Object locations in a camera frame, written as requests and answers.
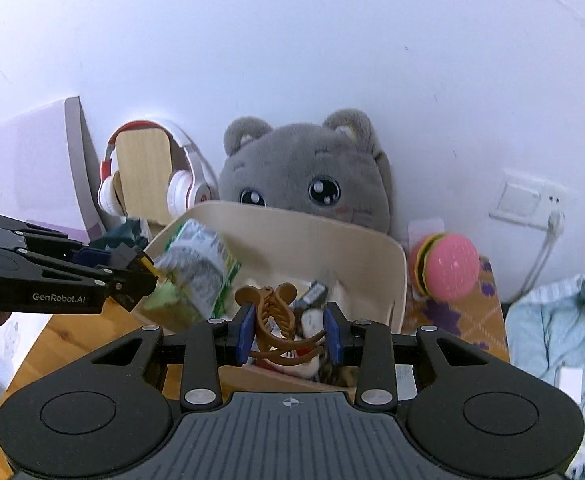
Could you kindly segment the tan hair claw clip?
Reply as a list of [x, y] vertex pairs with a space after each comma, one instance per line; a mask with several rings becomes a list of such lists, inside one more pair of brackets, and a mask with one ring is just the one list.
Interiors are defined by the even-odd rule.
[[238, 306], [254, 307], [256, 321], [254, 334], [257, 350], [250, 356], [256, 360], [267, 360], [280, 366], [309, 363], [324, 350], [324, 330], [316, 335], [297, 339], [297, 322], [291, 305], [297, 297], [293, 284], [283, 283], [276, 288], [244, 286], [235, 292]]

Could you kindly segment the brown scrunchie with white puff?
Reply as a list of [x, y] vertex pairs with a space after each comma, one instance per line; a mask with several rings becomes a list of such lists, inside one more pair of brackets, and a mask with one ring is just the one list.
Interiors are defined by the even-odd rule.
[[[296, 340], [307, 339], [320, 333], [324, 328], [324, 315], [321, 309], [303, 311], [296, 326]], [[291, 367], [292, 374], [310, 382], [320, 381], [320, 372], [326, 364], [326, 352], [322, 349], [309, 362]]]

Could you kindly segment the green white snack bag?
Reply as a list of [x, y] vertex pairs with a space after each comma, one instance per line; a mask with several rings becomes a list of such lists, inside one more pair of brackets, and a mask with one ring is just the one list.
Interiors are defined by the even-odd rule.
[[241, 266], [214, 229], [189, 219], [156, 260], [156, 290], [137, 312], [174, 333], [224, 318], [226, 296]]

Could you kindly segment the long dark printed box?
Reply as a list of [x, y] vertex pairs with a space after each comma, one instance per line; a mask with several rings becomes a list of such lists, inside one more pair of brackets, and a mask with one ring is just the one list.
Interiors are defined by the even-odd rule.
[[294, 302], [292, 307], [299, 311], [321, 309], [321, 307], [323, 307], [325, 304], [328, 292], [329, 289], [325, 284], [319, 281], [314, 281], [311, 283], [308, 290]]

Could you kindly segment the dark green tissue packet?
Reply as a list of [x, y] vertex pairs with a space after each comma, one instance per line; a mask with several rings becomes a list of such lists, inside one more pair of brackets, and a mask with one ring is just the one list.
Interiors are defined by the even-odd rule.
[[121, 244], [145, 249], [152, 240], [150, 227], [145, 219], [128, 218], [103, 236], [92, 240], [90, 246], [97, 249], [114, 250]]

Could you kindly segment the wooden headphone stand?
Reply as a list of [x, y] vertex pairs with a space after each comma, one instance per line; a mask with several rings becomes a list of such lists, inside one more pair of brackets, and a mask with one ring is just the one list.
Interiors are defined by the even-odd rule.
[[129, 217], [166, 226], [166, 190], [172, 174], [171, 139], [155, 124], [122, 131], [116, 157], [124, 208]]

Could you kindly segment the beige plastic storage bin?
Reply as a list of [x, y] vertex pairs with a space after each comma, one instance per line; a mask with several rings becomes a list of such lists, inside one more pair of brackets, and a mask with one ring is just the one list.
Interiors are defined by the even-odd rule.
[[189, 219], [215, 230], [240, 262], [235, 288], [289, 282], [302, 289], [319, 281], [329, 285], [329, 299], [346, 318], [368, 318], [387, 324], [393, 333], [401, 330], [407, 258], [388, 235], [300, 212], [206, 202], [163, 229], [147, 255], [157, 259]]

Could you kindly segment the red white headphones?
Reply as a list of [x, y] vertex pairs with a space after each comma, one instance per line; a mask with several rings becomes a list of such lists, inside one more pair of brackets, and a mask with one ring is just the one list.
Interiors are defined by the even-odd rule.
[[116, 157], [116, 139], [120, 132], [143, 125], [155, 124], [171, 139], [172, 174], [166, 190], [166, 206], [171, 221], [181, 217], [194, 205], [211, 200], [215, 196], [215, 184], [208, 182], [202, 169], [202, 158], [189, 136], [173, 122], [166, 119], [133, 120], [122, 125], [108, 141], [104, 160], [100, 164], [100, 185], [97, 203], [100, 209], [113, 217], [129, 217], [124, 208], [123, 194]]

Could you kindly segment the white purple box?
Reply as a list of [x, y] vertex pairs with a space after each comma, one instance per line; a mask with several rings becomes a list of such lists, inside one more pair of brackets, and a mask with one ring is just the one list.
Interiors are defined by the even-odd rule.
[[70, 96], [0, 124], [0, 214], [90, 242], [104, 233]]

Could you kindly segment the pink hamburger plush toy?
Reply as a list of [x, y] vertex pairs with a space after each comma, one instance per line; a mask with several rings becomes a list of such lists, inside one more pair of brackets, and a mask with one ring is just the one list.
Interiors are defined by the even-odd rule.
[[409, 277], [417, 295], [439, 302], [466, 297], [478, 281], [480, 257], [471, 240], [457, 233], [422, 237], [410, 250]]

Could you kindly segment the grey plush cat toy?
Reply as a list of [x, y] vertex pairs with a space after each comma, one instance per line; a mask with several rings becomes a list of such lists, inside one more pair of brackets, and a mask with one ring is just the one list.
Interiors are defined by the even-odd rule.
[[222, 200], [315, 214], [388, 234], [393, 179], [362, 110], [336, 110], [323, 124], [274, 128], [241, 117], [224, 133]]

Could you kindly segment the light green striped cloth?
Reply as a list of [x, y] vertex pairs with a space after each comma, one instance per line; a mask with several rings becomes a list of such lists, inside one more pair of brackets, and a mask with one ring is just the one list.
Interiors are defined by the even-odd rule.
[[[511, 363], [571, 396], [585, 419], [585, 276], [528, 292], [505, 326]], [[585, 437], [567, 476], [585, 479]]]

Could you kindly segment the white wall socket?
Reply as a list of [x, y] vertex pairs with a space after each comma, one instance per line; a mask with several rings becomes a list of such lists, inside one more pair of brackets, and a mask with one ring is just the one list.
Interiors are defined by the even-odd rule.
[[517, 171], [504, 171], [489, 217], [546, 231], [552, 214], [565, 214], [571, 201], [564, 185]]

